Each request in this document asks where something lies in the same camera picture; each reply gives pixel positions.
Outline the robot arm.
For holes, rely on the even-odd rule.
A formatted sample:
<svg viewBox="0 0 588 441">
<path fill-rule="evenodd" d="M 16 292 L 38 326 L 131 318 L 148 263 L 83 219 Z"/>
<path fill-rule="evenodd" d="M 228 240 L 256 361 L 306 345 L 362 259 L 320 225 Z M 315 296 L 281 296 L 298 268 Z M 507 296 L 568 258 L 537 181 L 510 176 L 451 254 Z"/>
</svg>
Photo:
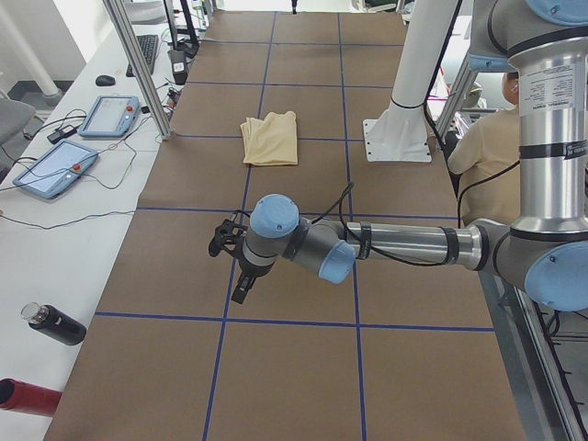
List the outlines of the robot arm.
<svg viewBox="0 0 588 441">
<path fill-rule="evenodd" d="M 520 73 L 519 217 L 461 229 L 306 220 L 291 199 L 268 195 L 236 229 L 233 255 L 242 273 L 235 302 L 280 257 L 333 283 L 358 260 L 387 257 L 462 265 L 501 277 L 552 309 L 586 308 L 587 4 L 478 1 L 469 56 L 477 70 Z"/>
</svg>

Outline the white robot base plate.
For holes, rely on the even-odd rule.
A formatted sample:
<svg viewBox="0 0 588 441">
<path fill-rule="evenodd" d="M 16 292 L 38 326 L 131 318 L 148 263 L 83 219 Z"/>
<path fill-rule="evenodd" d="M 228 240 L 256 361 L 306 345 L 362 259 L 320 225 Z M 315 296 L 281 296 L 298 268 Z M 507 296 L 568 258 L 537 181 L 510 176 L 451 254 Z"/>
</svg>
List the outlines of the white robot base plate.
<svg viewBox="0 0 588 441">
<path fill-rule="evenodd" d="M 370 162 L 431 161 L 427 98 L 460 8 L 459 1 L 450 0 L 414 3 L 390 104 L 378 119 L 364 121 Z"/>
</svg>

